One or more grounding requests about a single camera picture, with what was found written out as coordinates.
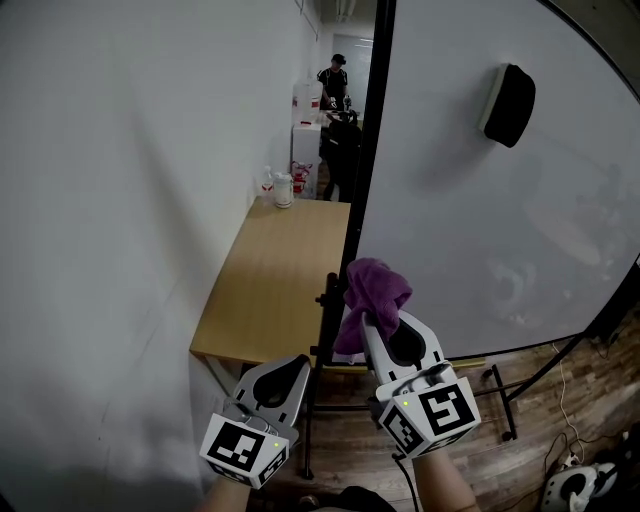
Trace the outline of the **light wooden desk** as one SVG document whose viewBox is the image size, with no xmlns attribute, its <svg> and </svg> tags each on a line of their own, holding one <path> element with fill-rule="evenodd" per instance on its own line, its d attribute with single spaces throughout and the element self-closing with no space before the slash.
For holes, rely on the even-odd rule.
<svg viewBox="0 0 640 512">
<path fill-rule="evenodd" d="M 256 198 L 212 288 L 190 351 L 265 363 L 309 354 L 319 339 L 316 299 L 340 269 L 350 206 Z"/>
</svg>

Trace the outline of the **clear water jug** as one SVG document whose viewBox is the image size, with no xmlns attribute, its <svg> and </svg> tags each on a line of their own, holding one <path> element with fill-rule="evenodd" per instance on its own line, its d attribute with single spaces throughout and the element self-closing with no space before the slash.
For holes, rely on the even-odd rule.
<svg viewBox="0 0 640 512">
<path fill-rule="evenodd" d="M 320 111 L 323 85 L 315 79 L 299 80 L 294 84 L 292 121 L 294 124 L 316 122 Z"/>
</svg>

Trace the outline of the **white whiteboard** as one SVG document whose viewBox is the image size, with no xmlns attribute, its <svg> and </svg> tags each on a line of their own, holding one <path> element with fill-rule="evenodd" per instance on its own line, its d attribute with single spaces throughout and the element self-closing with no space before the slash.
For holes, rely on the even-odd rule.
<svg viewBox="0 0 640 512">
<path fill-rule="evenodd" d="M 554 0 L 372 0 L 342 261 L 405 277 L 464 359 L 606 337 L 640 298 L 640 90 Z M 501 64 L 536 99 L 513 148 L 479 121 Z"/>
</svg>

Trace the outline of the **white canister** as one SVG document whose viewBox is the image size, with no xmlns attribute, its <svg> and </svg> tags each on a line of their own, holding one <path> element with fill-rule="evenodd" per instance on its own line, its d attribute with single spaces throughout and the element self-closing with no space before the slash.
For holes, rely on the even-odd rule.
<svg viewBox="0 0 640 512">
<path fill-rule="evenodd" d="M 293 178 L 289 173 L 275 173 L 273 176 L 274 203 L 280 209 L 289 208 L 294 200 Z"/>
</svg>

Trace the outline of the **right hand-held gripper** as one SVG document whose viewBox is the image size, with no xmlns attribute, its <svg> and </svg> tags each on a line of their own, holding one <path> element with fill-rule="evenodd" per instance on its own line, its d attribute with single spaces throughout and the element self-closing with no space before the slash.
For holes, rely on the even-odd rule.
<svg viewBox="0 0 640 512">
<path fill-rule="evenodd" d="M 385 340 L 369 314 L 361 333 L 378 385 L 369 399 L 373 421 L 413 459 L 448 446 L 480 423 L 467 378 L 456 376 L 434 331 L 406 311 Z"/>
</svg>

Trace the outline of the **black office chair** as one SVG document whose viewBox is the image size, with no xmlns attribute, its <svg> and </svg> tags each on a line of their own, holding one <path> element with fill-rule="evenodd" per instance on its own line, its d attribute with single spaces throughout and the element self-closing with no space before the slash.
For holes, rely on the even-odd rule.
<svg viewBox="0 0 640 512">
<path fill-rule="evenodd" d="M 329 180 L 323 199 L 329 201 L 338 188 L 338 201 L 351 203 L 361 150 L 362 131 L 357 125 L 332 119 L 322 130 L 321 156 L 326 161 Z"/>
</svg>

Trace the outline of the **purple cloth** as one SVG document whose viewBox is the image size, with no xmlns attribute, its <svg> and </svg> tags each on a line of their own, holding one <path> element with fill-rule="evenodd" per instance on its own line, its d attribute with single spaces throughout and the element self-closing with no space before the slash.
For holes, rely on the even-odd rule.
<svg viewBox="0 0 640 512">
<path fill-rule="evenodd" d="M 364 351 L 361 319 L 367 314 L 378 328 L 384 341 L 400 325 L 399 311 L 411 297 L 408 281 L 382 260 L 359 258 L 347 266 L 348 288 L 344 293 L 349 313 L 343 319 L 333 350 L 341 355 Z"/>
</svg>

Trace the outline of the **person's right forearm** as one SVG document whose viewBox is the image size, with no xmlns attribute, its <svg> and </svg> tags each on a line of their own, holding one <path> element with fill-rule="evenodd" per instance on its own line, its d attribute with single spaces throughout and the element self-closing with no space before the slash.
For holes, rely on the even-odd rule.
<svg viewBox="0 0 640 512">
<path fill-rule="evenodd" d="M 423 512 L 481 512 L 445 448 L 413 459 L 412 466 Z"/>
</svg>

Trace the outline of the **black whiteboard eraser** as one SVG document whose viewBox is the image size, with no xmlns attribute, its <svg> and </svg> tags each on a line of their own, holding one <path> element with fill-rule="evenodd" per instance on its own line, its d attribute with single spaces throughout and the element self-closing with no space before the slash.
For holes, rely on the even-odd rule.
<svg viewBox="0 0 640 512">
<path fill-rule="evenodd" d="M 479 121 L 486 138 L 513 148 L 522 137 L 533 112 L 536 85 L 519 66 L 501 64 Z"/>
</svg>

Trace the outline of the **person's dark trousers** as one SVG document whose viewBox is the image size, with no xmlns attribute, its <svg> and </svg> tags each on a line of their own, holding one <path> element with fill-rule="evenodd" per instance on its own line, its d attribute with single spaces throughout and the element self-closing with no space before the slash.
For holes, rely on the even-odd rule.
<svg viewBox="0 0 640 512">
<path fill-rule="evenodd" d="M 379 494 L 360 486 L 345 488 L 336 501 L 341 508 L 350 512 L 397 512 Z"/>
</svg>

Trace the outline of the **white water dispenser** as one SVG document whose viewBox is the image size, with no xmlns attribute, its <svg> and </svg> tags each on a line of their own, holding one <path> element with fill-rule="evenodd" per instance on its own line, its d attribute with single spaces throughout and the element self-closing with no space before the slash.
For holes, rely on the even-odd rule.
<svg viewBox="0 0 640 512">
<path fill-rule="evenodd" d="M 298 163 L 312 164 L 316 168 L 320 158 L 321 125 L 318 123 L 300 122 L 292 127 L 291 160 Z"/>
</svg>

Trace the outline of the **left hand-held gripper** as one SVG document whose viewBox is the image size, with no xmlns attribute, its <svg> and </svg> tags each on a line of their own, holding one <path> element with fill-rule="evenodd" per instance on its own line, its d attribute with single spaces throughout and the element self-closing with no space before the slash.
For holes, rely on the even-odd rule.
<svg viewBox="0 0 640 512">
<path fill-rule="evenodd" d="M 302 354 L 249 369 L 223 412 L 212 415 L 200 456 L 217 475 L 262 488 L 298 441 L 295 423 L 310 375 L 310 359 Z"/>
</svg>

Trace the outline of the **white black headset device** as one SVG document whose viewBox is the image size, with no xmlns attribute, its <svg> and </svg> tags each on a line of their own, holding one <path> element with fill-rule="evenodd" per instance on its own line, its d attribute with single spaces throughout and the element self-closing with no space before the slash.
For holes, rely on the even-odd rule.
<svg viewBox="0 0 640 512">
<path fill-rule="evenodd" d="M 540 512 L 585 512 L 592 500 L 611 490 L 616 478 L 614 463 L 567 467 L 547 480 Z"/>
</svg>

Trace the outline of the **pack of red-label bottles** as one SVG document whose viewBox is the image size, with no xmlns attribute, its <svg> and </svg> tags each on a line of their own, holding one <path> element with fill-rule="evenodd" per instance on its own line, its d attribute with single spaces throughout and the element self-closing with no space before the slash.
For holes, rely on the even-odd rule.
<svg viewBox="0 0 640 512">
<path fill-rule="evenodd" d="M 315 197 L 312 170 L 312 163 L 291 162 L 290 174 L 295 197 L 302 199 L 313 199 Z"/>
</svg>

